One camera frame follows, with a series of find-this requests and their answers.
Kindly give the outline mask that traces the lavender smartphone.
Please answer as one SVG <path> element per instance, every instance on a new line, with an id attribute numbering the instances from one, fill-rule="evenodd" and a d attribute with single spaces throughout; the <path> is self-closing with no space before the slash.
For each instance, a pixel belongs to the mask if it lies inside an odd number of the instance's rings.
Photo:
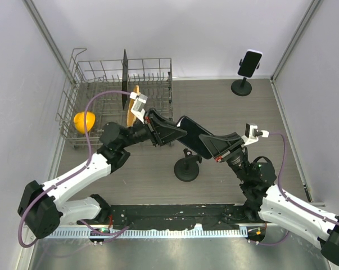
<path id="1" fill-rule="evenodd" d="M 248 49 L 243 59 L 239 62 L 237 74 L 242 77 L 251 78 L 258 69 L 263 53 L 254 49 Z"/>

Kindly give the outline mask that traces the black smartphone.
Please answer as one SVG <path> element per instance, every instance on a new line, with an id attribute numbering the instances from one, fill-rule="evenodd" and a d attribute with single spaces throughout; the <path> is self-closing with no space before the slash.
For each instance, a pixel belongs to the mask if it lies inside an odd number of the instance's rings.
<path id="1" fill-rule="evenodd" d="M 204 159 L 212 158 L 212 154 L 199 138 L 199 135 L 201 134 L 212 135 L 211 132 L 200 126 L 188 116 L 182 116 L 177 122 L 177 127 L 187 132 L 184 137 L 178 139 L 180 143 L 199 154 Z"/>

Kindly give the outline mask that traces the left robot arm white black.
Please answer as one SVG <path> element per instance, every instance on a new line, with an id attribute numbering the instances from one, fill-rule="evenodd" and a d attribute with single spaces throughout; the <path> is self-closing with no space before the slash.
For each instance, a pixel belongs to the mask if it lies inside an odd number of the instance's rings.
<path id="1" fill-rule="evenodd" d="M 109 122 L 102 128 L 101 147 L 76 168 L 51 181 L 40 184 L 29 182 L 21 197 L 18 214 L 20 226 L 27 225 L 37 239 L 49 236 L 66 221 L 81 219 L 104 224 L 109 217 L 109 206 L 97 195 L 82 201 L 70 198 L 94 181 L 120 169 L 130 157 L 126 148 L 144 141 L 164 146 L 187 135 L 177 123 L 150 109 L 143 120 L 131 127 Z"/>

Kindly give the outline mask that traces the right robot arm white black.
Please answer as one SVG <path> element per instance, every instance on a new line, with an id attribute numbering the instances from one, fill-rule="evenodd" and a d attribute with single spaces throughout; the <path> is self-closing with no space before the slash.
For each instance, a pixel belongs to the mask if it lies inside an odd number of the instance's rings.
<path id="1" fill-rule="evenodd" d="M 281 174 L 275 172 L 268 158 L 248 161 L 247 145 L 270 135 L 266 130 L 256 130 L 242 137 L 232 133 L 201 134 L 199 138 L 215 161 L 227 163 L 241 181 L 240 188 L 247 199 L 243 208 L 246 220 L 261 219 L 281 226 L 310 242 L 339 267 L 339 214 L 319 209 L 284 190 Z"/>

